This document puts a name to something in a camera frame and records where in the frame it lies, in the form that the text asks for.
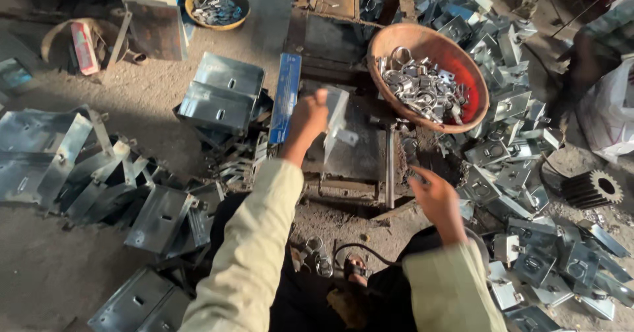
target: gear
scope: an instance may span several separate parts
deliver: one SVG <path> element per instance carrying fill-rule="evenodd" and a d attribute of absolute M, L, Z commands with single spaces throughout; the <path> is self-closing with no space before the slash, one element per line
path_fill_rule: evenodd
<path fill-rule="evenodd" d="M 561 192 L 569 205 L 581 210 L 611 206 L 623 199 L 621 186 L 598 169 L 564 180 Z"/>

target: person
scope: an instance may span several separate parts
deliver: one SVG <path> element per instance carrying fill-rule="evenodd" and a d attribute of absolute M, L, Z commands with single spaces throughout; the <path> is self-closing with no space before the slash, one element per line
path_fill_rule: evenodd
<path fill-rule="evenodd" d="M 569 114 L 591 86 L 619 67 L 622 56 L 634 53 L 634 0 L 624 0 L 583 26 L 573 41 L 562 91 L 548 113 L 551 125 L 564 131 Z"/>
<path fill-rule="evenodd" d="M 358 312 L 345 315 L 331 293 L 366 288 L 353 283 L 365 283 L 360 257 L 351 255 L 356 269 L 348 281 L 295 271 L 287 239 L 302 191 L 305 152 L 327 125 L 326 97 L 327 90 L 318 90 L 297 103 L 280 158 L 261 166 L 248 196 L 233 195 L 218 206 L 211 231 L 212 268 L 196 286 L 197 297 L 180 332 L 344 331 L 350 326 L 365 331 L 506 331 L 487 290 L 482 254 L 464 229 L 458 194 L 419 167 L 413 169 L 428 183 L 410 178 L 409 184 L 434 226 L 412 237 L 398 265 L 367 279 L 369 298 Z M 365 320 L 354 324 L 358 314 Z"/>

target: beige sleeve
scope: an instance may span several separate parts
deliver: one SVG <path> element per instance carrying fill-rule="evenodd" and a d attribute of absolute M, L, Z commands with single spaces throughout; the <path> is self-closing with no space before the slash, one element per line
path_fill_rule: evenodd
<path fill-rule="evenodd" d="M 281 159 L 265 162 L 253 192 L 225 227 L 209 277 L 196 286 L 180 332 L 269 329 L 284 247 L 304 185 L 302 170 Z"/>
<path fill-rule="evenodd" d="M 419 331 L 505 332 L 475 242 L 408 255 L 403 271 Z"/>

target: sack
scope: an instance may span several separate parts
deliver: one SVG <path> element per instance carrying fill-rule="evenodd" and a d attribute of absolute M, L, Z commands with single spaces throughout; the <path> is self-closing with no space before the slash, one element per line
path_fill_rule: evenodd
<path fill-rule="evenodd" d="M 616 164 L 634 150 L 634 58 L 601 78 L 577 108 L 590 149 Z"/>

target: dirt floor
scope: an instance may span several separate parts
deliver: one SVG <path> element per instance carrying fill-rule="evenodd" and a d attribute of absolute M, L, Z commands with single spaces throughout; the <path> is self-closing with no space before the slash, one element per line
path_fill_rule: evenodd
<path fill-rule="evenodd" d="M 288 8 L 291 0 L 249 0 L 252 13 L 245 25 L 231 32 L 214 32 L 197 28 L 190 43 L 187 61 L 151 60 L 145 67 L 122 62 L 114 68 L 108 81 L 68 76 L 51 70 L 42 81 L 45 86 L 12 101 L 8 109 L 26 107 L 66 111 L 87 103 L 99 112 L 107 112 L 110 133 L 119 132 L 135 138 L 147 155 L 162 160 L 176 173 L 200 174 L 203 170 L 200 143 L 186 126 L 180 124 L 171 109 L 178 105 L 204 52 L 253 63 L 265 68 L 264 86 L 274 93 L 279 56 L 288 29 Z M 495 9 L 509 13 L 510 0 L 494 0 Z M 573 17 L 562 11 L 566 19 Z M 535 24 L 540 33 L 529 44 L 554 72 L 561 66 L 554 62 L 564 51 L 561 41 L 549 36 L 555 13 L 550 3 L 542 0 Z M 47 26 L 2 21 L 0 27 L 21 35 L 24 42 L 37 51 Z M 580 24 L 574 23 L 561 37 L 571 38 Z M 531 60 L 529 76 L 533 93 L 543 101 L 551 101 L 557 88 L 535 57 L 524 50 L 524 59 Z M 634 251 L 634 227 L 631 227 L 631 206 L 634 199 L 634 166 L 631 158 L 619 161 L 621 166 L 608 166 L 587 148 L 575 122 L 567 133 L 566 148 L 551 161 L 570 175 L 594 168 L 606 169 L 621 183 L 626 199 L 616 207 L 595 213 L 606 219 L 612 235 L 630 251 Z M 550 195 L 546 213 L 577 221 L 583 214 Z M 389 260 L 396 259 L 409 238 L 429 221 L 417 209 L 404 212 L 388 222 L 358 218 L 353 213 L 333 208 L 326 203 L 309 200 L 297 206 L 296 228 L 291 241 L 297 244 L 311 236 L 320 236 L 332 252 L 333 246 L 347 242 L 364 242 Z M 91 331 L 86 321 L 128 279 L 133 271 L 154 257 L 147 252 L 123 245 L 125 232 L 108 227 L 61 230 L 56 218 L 42 219 L 40 212 L 29 206 L 0 207 L 0 330 L 2 331 Z M 619 263 L 634 271 L 634 260 Z M 377 271 L 385 265 L 373 256 L 369 266 Z M 531 291 L 522 291 L 530 298 Z M 616 304 L 613 322 L 588 317 L 575 301 L 568 301 L 552 311 L 562 326 L 581 331 L 633 330 L 634 311 Z"/>

